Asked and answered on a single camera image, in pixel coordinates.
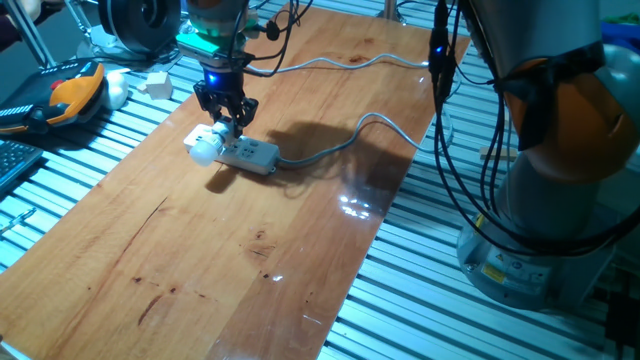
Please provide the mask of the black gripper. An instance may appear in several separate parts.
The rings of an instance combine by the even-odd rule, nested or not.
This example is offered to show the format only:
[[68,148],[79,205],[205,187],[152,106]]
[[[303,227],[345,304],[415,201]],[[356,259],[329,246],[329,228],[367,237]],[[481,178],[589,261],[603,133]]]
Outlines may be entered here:
[[245,98],[242,71],[213,71],[205,69],[204,82],[197,82],[194,94],[201,109],[216,122],[222,117],[221,106],[232,108],[234,136],[239,138],[254,119],[259,102]]

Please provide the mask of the operator bare hand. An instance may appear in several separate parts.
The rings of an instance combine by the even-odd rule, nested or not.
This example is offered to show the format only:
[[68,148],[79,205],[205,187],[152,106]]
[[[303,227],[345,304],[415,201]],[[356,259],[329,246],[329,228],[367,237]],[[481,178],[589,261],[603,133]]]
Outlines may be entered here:
[[35,21],[41,15],[41,0],[19,0],[19,3],[32,21]]

